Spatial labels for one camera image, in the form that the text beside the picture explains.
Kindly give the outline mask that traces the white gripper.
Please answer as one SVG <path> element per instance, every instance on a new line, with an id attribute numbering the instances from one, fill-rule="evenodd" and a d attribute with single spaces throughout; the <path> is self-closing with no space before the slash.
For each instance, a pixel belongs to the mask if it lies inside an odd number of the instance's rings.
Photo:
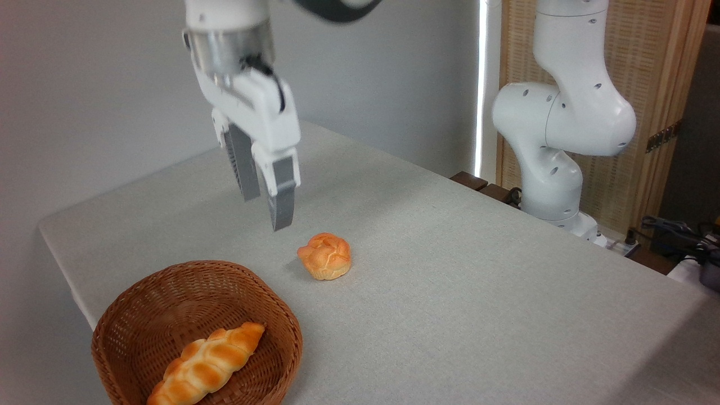
<path id="1" fill-rule="evenodd" d="M 195 74 L 205 99 L 214 107 L 214 130 L 242 197 L 250 201 L 260 196 L 257 164 L 267 189 L 273 230 L 291 226 L 301 179 L 295 148 L 300 140 L 299 120 L 290 87 L 257 69 L 211 76 L 196 67 Z"/>

